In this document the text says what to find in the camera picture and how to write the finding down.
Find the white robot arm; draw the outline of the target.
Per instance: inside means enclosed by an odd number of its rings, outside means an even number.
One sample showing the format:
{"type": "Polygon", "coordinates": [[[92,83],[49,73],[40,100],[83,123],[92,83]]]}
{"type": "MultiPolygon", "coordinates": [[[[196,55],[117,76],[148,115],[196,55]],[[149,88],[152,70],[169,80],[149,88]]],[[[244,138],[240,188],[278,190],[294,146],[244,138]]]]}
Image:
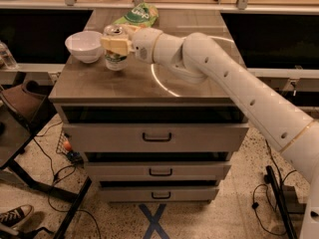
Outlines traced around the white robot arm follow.
{"type": "Polygon", "coordinates": [[[310,183],[299,239],[317,239],[319,223],[319,122],[288,102],[230,56],[210,37],[184,38],[155,28],[123,25],[118,35],[101,39],[115,54],[159,64],[190,83],[211,78],[229,95],[276,151],[310,183]]]}

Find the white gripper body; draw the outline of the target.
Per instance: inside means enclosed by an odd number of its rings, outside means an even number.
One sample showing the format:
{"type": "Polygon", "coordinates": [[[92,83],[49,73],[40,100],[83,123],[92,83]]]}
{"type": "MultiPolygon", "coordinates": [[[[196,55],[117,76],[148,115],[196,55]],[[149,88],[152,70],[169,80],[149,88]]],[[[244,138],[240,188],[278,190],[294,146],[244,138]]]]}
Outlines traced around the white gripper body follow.
{"type": "Polygon", "coordinates": [[[153,51],[161,34],[162,30],[155,28],[142,28],[134,33],[132,43],[138,60],[148,64],[154,62],[153,51]]]}

